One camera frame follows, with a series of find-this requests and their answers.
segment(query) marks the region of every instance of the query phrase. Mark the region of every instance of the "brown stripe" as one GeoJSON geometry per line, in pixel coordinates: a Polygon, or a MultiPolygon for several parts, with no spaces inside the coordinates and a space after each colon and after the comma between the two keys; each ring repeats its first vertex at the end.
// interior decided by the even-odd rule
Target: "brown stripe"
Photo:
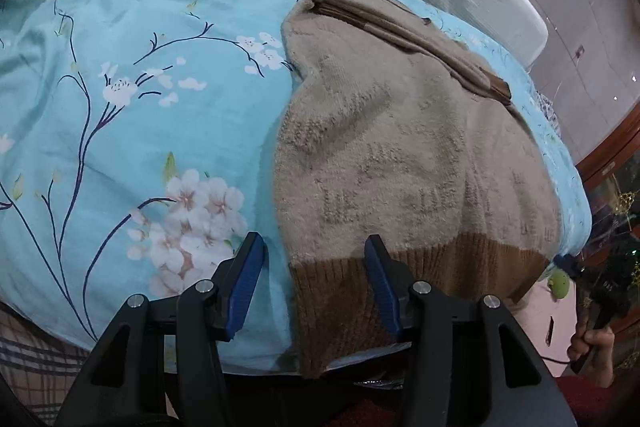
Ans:
{"type": "MultiPolygon", "coordinates": [[[[492,293],[517,301],[547,264],[538,252],[502,245],[480,233],[390,255],[407,263],[416,279],[470,299],[492,293]]],[[[300,263],[291,272],[304,377],[318,377],[332,360],[392,343],[378,317],[363,258],[300,263]]]]}

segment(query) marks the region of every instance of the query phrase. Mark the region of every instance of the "dark blue branch print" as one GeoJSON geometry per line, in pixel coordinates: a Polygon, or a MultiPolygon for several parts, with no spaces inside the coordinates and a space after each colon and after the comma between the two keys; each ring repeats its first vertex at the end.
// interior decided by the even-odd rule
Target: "dark blue branch print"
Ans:
{"type": "Polygon", "coordinates": [[[84,137],[86,136],[86,131],[89,128],[89,122],[91,120],[91,98],[89,97],[89,92],[86,89],[86,84],[84,83],[82,74],[80,74],[80,72],[78,71],[78,77],[80,78],[80,81],[78,81],[74,76],[71,76],[71,75],[65,75],[65,76],[70,76],[72,79],[74,79],[76,81],[76,84],[78,84],[78,86],[80,87],[80,89],[82,89],[82,92],[84,93],[84,97],[86,98],[86,119],[84,120],[84,127],[82,128],[82,134],[80,136],[80,145],[78,146],[78,171],[76,171],[76,184],[74,186],[74,193],[71,198],[71,202],[69,203],[69,207],[66,210],[65,219],[62,223],[62,229],[60,230],[60,240],[58,241],[58,245],[56,247],[58,251],[59,260],[62,259],[62,242],[65,238],[66,224],[69,221],[71,212],[73,212],[74,206],[76,204],[76,200],[78,199],[80,184],[82,183],[82,174],[84,172],[84,156],[82,156],[82,145],[84,143],[84,137]]]}
{"type": "Polygon", "coordinates": [[[73,310],[74,314],[76,315],[76,318],[78,318],[78,322],[80,322],[80,325],[82,326],[82,329],[92,339],[97,340],[97,337],[95,336],[95,334],[92,335],[89,332],[89,330],[87,329],[87,327],[84,325],[84,322],[82,322],[82,319],[80,318],[80,315],[78,314],[78,310],[76,310],[76,307],[74,306],[74,304],[71,301],[71,299],[65,294],[65,291],[64,291],[62,285],[60,284],[60,281],[56,277],[56,274],[53,272],[53,270],[51,268],[51,265],[49,264],[49,261],[47,260],[46,256],[44,255],[44,252],[42,251],[42,248],[40,247],[40,244],[38,243],[38,240],[36,239],[36,236],[33,234],[33,231],[31,230],[31,227],[29,226],[29,223],[27,222],[27,220],[24,217],[24,214],[20,211],[20,208],[18,208],[18,206],[15,204],[15,201],[12,200],[12,198],[9,196],[7,191],[4,190],[4,186],[2,185],[2,182],[0,182],[0,190],[2,190],[2,193],[4,194],[4,197],[9,201],[10,207],[14,208],[15,211],[17,212],[18,216],[20,217],[20,220],[22,221],[25,229],[27,229],[27,232],[29,233],[29,236],[31,237],[31,240],[33,241],[33,244],[35,245],[36,249],[38,250],[38,253],[40,254],[40,257],[44,261],[44,264],[47,267],[47,270],[49,270],[49,273],[51,274],[51,277],[53,277],[53,280],[55,281],[56,285],[58,286],[58,289],[60,290],[60,293],[62,293],[62,296],[69,303],[69,306],[71,306],[71,309],[73,310]]]}
{"type": "Polygon", "coordinates": [[[140,82],[136,81],[136,85],[138,87],[142,86],[142,84],[144,84],[146,81],[151,80],[154,76],[152,74],[150,74],[148,77],[143,78],[142,80],[140,80],[140,82]]]}
{"type": "MultiPolygon", "coordinates": [[[[171,201],[172,203],[174,203],[174,200],[172,200],[171,198],[150,198],[144,201],[143,203],[140,203],[138,205],[138,210],[142,210],[148,204],[154,203],[155,201],[166,201],[166,202],[171,201]]],[[[98,259],[100,259],[100,256],[102,254],[102,251],[104,250],[104,247],[106,247],[107,243],[111,240],[111,237],[113,237],[115,233],[119,229],[121,229],[121,227],[123,227],[124,224],[126,224],[126,222],[129,219],[131,219],[131,214],[127,214],[127,216],[125,216],[121,220],[121,222],[119,222],[115,227],[113,227],[113,230],[111,230],[111,232],[108,233],[107,237],[104,238],[104,241],[100,245],[100,248],[98,248],[98,251],[94,256],[94,259],[91,261],[91,264],[89,265],[89,269],[87,270],[86,275],[84,276],[84,284],[82,285],[82,307],[84,308],[84,317],[86,317],[87,324],[89,325],[89,328],[94,335],[95,335],[94,326],[91,323],[91,319],[89,318],[89,312],[86,309],[86,287],[89,282],[89,276],[91,275],[91,272],[94,269],[95,264],[98,262],[98,259]]]]}
{"type": "MultiPolygon", "coordinates": [[[[44,201],[45,206],[47,207],[47,211],[49,212],[49,218],[51,220],[51,231],[53,233],[53,244],[56,245],[56,251],[58,251],[58,235],[56,233],[56,220],[53,218],[53,211],[51,210],[51,187],[53,186],[53,177],[51,178],[51,182],[49,184],[49,190],[47,190],[47,197],[45,198],[43,195],[40,195],[42,201],[44,201]]],[[[62,257],[58,256],[58,264],[60,265],[60,273],[63,277],[63,282],[65,285],[66,296],[67,298],[71,298],[69,295],[69,290],[66,287],[65,281],[65,271],[62,269],[62,257]]]]}
{"type": "MultiPolygon", "coordinates": [[[[260,64],[258,64],[258,62],[255,61],[255,59],[251,56],[251,54],[246,49],[244,49],[240,45],[239,42],[231,41],[229,39],[223,39],[222,37],[206,37],[205,36],[206,33],[212,27],[213,27],[213,23],[208,23],[208,22],[205,21],[204,29],[198,35],[194,35],[193,37],[186,37],[186,38],[183,38],[183,39],[174,39],[173,41],[165,42],[164,44],[160,44],[159,46],[158,46],[158,35],[156,34],[156,32],[154,32],[154,38],[153,39],[149,39],[149,42],[151,42],[151,51],[149,51],[147,54],[143,55],[138,60],[136,60],[133,63],[133,65],[135,66],[137,63],[141,62],[142,60],[147,58],[149,55],[155,53],[158,50],[161,50],[162,48],[164,48],[166,46],[169,46],[170,44],[175,44],[176,42],[186,42],[186,41],[194,41],[194,40],[197,40],[197,39],[205,39],[205,40],[208,40],[208,41],[228,42],[229,44],[233,44],[235,47],[240,48],[242,51],[245,52],[247,60],[249,60],[249,62],[252,62],[254,64],[254,66],[258,70],[258,73],[260,74],[260,76],[264,78],[264,75],[262,74],[262,70],[260,69],[260,64]]],[[[141,86],[147,80],[148,80],[148,78],[146,78],[143,82],[140,82],[138,85],[141,86]]]]}

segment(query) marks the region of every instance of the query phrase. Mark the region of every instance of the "black clamp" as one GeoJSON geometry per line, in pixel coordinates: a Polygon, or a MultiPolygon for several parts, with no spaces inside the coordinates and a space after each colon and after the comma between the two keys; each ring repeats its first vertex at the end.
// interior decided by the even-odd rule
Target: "black clamp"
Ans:
{"type": "Polygon", "coordinates": [[[216,341],[228,342],[242,328],[265,256],[262,238],[250,232],[236,257],[222,262],[210,280],[157,301],[130,296],[83,365],[56,427],[97,426],[106,419],[113,425],[168,420],[165,335],[176,336],[184,411],[178,425],[232,426],[216,341]]]}
{"type": "Polygon", "coordinates": [[[398,426],[575,426],[545,363],[500,299],[467,301],[416,281],[379,235],[369,236],[364,255],[385,328],[413,343],[398,426]]]}

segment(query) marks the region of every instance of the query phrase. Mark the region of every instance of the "beige sweater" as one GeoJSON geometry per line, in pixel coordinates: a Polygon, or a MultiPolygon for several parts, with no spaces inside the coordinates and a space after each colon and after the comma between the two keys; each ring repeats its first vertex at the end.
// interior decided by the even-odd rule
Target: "beige sweater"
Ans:
{"type": "Polygon", "coordinates": [[[449,294],[524,295],[560,220],[506,83],[395,0],[300,0],[282,29],[304,81],[274,172],[303,374],[391,341],[364,271],[371,233],[449,294]]]}

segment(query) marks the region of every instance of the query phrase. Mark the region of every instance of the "human hand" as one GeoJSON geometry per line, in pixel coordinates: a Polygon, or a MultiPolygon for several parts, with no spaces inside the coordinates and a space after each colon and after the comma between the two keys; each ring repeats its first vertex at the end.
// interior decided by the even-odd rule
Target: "human hand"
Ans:
{"type": "Polygon", "coordinates": [[[586,319],[581,320],[575,327],[575,334],[571,337],[571,346],[566,350],[569,360],[575,362],[586,355],[593,347],[593,357],[584,368],[581,377],[590,380],[597,387],[609,387],[613,382],[613,343],[616,336],[610,327],[601,330],[587,331],[586,319]]]}

